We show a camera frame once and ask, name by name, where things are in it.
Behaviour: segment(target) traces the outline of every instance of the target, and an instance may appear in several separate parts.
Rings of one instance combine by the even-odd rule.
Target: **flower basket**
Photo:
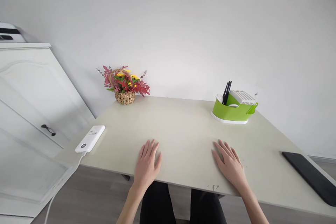
[[[131,104],[135,100],[135,92],[144,95],[149,95],[149,86],[142,80],[143,75],[138,78],[136,75],[131,75],[130,70],[126,70],[127,66],[112,70],[109,66],[103,66],[105,71],[102,73],[98,68],[99,73],[105,78],[104,85],[108,91],[115,92],[115,99],[120,104]]]
[[[129,91],[127,93],[116,93],[115,94],[115,99],[120,103],[120,104],[131,104],[135,100],[135,93],[134,91]]]

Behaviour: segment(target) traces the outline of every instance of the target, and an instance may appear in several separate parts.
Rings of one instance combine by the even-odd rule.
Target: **white wall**
[[[232,80],[306,153],[336,158],[336,0],[0,0],[0,20],[52,44],[95,116],[114,100],[103,64],[147,70],[153,96],[215,100]]]

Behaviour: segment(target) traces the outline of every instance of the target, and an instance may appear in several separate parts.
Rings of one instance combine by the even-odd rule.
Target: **smartphone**
[[[299,153],[282,152],[283,156],[328,205],[336,207],[336,186]]]

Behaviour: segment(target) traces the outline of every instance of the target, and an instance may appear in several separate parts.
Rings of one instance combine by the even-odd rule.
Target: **black chopsticks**
[[[227,84],[226,84],[226,87],[225,87],[225,91],[224,91],[224,94],[223,94],[223,104],[224,105],[226,105],[226,103],[228,102],[227,100],[229,98],[231,83],[232,83],[232,80],[228,81]]]

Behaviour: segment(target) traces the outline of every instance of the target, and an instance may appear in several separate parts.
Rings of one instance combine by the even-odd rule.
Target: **leg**
[[[142,199],[140,224],[176,224],[168,185],[154,181]]]
[[[218,195],[192,189],[190,224],[226,224]]]

